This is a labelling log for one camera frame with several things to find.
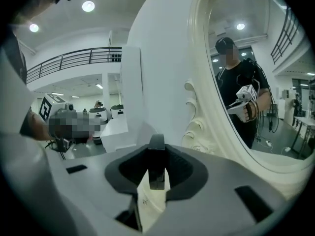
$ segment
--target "white robot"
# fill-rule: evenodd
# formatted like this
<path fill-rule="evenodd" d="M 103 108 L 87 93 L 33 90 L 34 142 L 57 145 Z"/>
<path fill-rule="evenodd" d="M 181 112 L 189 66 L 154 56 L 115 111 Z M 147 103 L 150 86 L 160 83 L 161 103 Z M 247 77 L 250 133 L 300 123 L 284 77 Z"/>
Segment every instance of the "white robot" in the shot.
<path fill-rule="evenodd" d="M 110 108 L 110 112 L 112 114 L 112 118 L 118 118 L 119 116 L 124 114 L 124 106 L 123 105 L 116 105 L 116 106 L 112 106 Z"/>

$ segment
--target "black cap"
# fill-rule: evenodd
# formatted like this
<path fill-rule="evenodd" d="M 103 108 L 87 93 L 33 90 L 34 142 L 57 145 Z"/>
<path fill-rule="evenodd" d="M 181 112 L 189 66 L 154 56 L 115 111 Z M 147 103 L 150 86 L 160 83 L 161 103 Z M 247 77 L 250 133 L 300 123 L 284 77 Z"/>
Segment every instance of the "black cap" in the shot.
<path fill-rule="evenodd" d="M 219 54 L 226 54 L 226 50 L 232 49 L 233 45 L 235 45 L 235 43 L 231 38 L 223 37 L 216 42 L 216 50 Z"/>

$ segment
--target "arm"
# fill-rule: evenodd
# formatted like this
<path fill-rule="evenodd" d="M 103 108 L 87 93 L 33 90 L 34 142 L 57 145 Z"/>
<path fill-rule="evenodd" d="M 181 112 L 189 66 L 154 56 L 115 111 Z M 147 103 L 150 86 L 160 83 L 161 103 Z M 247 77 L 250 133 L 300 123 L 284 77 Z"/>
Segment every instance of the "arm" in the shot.
<path fill-rule="evenodd" d="M 269 89 L 263 88 L 258 92 L 258 99 L 256 100 L 259 111 L 265 111 L 270 107 L 271 104 L 271 96 Z"/>

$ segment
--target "black slot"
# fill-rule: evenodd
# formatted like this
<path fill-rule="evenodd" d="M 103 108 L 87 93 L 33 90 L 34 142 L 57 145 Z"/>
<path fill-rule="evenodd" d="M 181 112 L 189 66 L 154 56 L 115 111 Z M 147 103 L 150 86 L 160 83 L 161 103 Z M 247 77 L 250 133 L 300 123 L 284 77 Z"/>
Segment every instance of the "black slot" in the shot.
<path fill-rule="evenodd" d="M 73 167 L 70 167 L 70 168 L 66 168 L 66 170 L 68 171 L 69 174 L 72 174 L 72 173 L 76 173 L 78 171 L 82 171 L 82 170 L 85 170 L 87 169 L 88 167 L 86 167 L 85 165 L 77 165 L 77 166 L 73 166 Z"/>
<path fill-rule="evenodd" d="M 235 189 L 237 195 L 243 201 L 257 223 L 268 217 L 273 211 L 249 186 L 241 186 Z"/>

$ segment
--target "black metal railing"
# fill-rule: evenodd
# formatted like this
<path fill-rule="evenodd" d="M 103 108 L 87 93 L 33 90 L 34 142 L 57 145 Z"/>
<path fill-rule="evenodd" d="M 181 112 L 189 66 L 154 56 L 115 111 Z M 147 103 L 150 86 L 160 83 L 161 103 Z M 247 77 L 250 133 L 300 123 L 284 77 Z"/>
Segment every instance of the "black metal railing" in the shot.
<path fill-rule="evenodd" d="M 293 38 L 299 28 L 299 21 L 289 6 L 286 7 L 285 19 L 279 39 L 271 52 L 274 64 L 283 56 L 289 45 L 292 45 Z"/>
<path fill-rule="evenodd" d="M 44 61 L 28 70 L 26 83 L 67 68 L 107 62 L 121 62 L 121 47 L 99 47 L 65 53 Z"/>

